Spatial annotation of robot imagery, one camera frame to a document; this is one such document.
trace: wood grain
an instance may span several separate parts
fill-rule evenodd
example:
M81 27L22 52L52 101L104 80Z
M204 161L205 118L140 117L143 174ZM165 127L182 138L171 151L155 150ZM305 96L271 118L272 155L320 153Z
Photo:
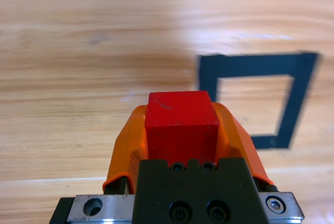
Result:
M0 0L0 223L48 223L101 193L114 140L152 91L197 86L196 54L323 54L290 150L260 151L304 223L334 223L333 0ZM272 132L287 77L219 87L250 133Z

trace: screw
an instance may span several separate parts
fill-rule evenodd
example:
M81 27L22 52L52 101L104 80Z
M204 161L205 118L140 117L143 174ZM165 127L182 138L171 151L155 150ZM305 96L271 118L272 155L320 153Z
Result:
M214 171L216 169L216 166L212 162L205 162L202 165L203 171Z
M281 199L269 197L266 203L267 207L276 214L282 214L285 211L284 203Z
M172 164L171 169L175 172L182 172L185 170L185 167L182 163L174 163Z
M175 224L186 224L192 217L192 210L185 202L175 202L170 208L170 217Z

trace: silver metal plate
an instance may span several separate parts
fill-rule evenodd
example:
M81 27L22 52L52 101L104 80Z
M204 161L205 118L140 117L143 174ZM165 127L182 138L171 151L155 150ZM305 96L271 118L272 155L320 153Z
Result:
M291 192L263 192L259 193L259 196L270 224L298 224L304 220L303 212ZM134 200L133 194L77 195L67 222L72 224L131 224Z
M291 192L262 192L259 193L263 207L267 213L270 224L289 224L289 223L302 223L304 220L304 214L298 205L293 193ZM278 200L278 206L270 206L268 200L276 198Z
M135 196L129 195L77 195L67 222L131 224Z

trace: red cube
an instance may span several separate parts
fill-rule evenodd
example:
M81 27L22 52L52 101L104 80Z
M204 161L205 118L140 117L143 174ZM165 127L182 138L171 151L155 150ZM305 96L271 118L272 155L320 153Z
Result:
M145 129L149 159L169 166L189 159L214 162L219 120L206 91L154 92Z

